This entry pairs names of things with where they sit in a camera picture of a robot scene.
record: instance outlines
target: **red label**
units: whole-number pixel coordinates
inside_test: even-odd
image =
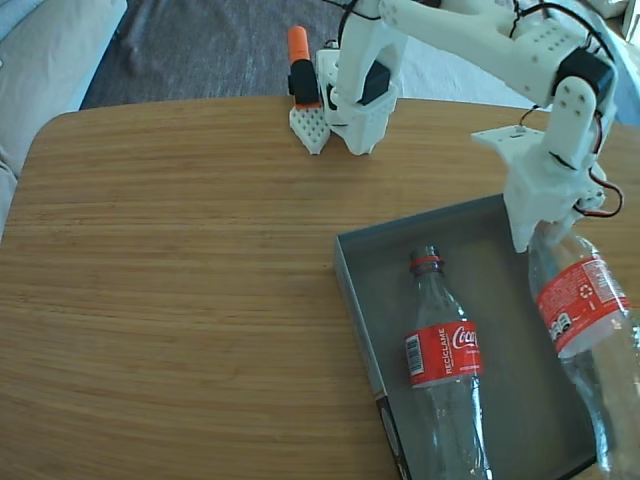
[[[558,353],[602,317],[628,307],[627,297],[600,257],[571,265],[538,296],[538,310]]]
[[[481,373],[482,358],[472,322],[441,323],[405,337],[411,385]]]

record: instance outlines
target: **white robotic arm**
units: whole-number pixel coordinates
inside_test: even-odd
[[[537,106],[553,105],[546,132],[522,125],[474,134],[509,172],[504,200],[516,251],[539,221],[559,233],[602,205],[596,160],[615,115],[617,72],[603,54],[582,48],[585,35],[553,19],[539,23],[487,0],[352,2],[339,49],[317,54],[324,116],[349,150],[369,153],[385,134],[398,97],[407,36],[454,53],[503,80]]]

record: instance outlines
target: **plastic bottle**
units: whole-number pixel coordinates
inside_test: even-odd
[[[531,293],[593,424],[600,469],[640,480],[640,350],[629,302],[589,241],[541,223],[529,247]]]
[[[482,433],[482,360],[475,326],[448,292],[435,247],[411,254],[419,292],[415,331],[405,337],[420,414],[433,420],[437,480],[490,480]]]

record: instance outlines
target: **orange cap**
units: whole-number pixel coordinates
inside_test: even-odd
[[[311,60],[309,55],[309,41],[307,31],[300,25],[291,27],[289,37],[289,64],[293,65],[297,60]]]

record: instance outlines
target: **white couch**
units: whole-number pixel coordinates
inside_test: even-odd
[[[0,0],[0,236],[29,147],[80,108],[126,0]]]

